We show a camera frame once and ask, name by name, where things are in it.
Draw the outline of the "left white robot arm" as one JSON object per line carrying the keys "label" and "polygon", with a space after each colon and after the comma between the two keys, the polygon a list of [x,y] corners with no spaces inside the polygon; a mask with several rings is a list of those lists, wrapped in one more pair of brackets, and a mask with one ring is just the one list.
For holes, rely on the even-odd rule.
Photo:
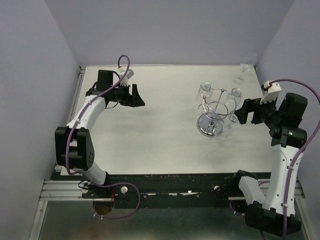
{"label": "left white robot arm", "polygon": [[95,183],[93,191],[101,198],[110,194],[111,185],[107,182],[108,173],[95,162],[91,130],[110,102],[131,108],[145,106],[137,85],[128,83],[133,75],[131,69],[120,67],[118,71],[99,70],[79,112],[54,132],[57,165],[65,167],[69,175],[80,174]]}

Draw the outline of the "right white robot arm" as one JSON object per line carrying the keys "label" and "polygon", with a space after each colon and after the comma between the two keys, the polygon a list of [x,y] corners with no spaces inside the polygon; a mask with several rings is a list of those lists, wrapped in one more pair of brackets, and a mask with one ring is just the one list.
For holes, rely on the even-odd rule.
{"label": "right white robot arm", "polygon": [[308,100],[295,93],[287,93],[279,108],[276,101],[261,103],[259,98],[246,99],[235,111],[240,124],[253,113],[252,124],[264,123],[269,128],[273,154],[269,186],[263,194],[258,178],[239,170],[230,183],[230,191],[244,195],[247,203],[245,224],[248,227],[278,237],[300,231],[302,223],[295,218],[295,188],[300,160],[300,148],[307,141],[307,132],[299,127]]}

